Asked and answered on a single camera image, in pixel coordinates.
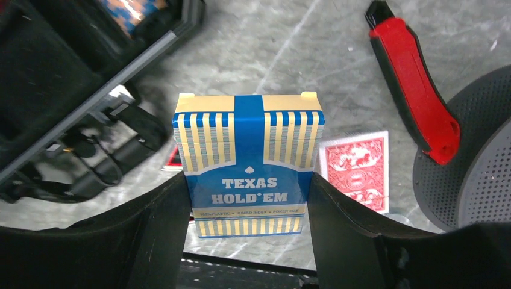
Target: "knife handle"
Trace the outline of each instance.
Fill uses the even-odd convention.
[[[417,35],[394,17],[385,1],[366,12],[371,45],[394,103],[415,143],[438,164],[460,146],[460,125],[431,80]]]

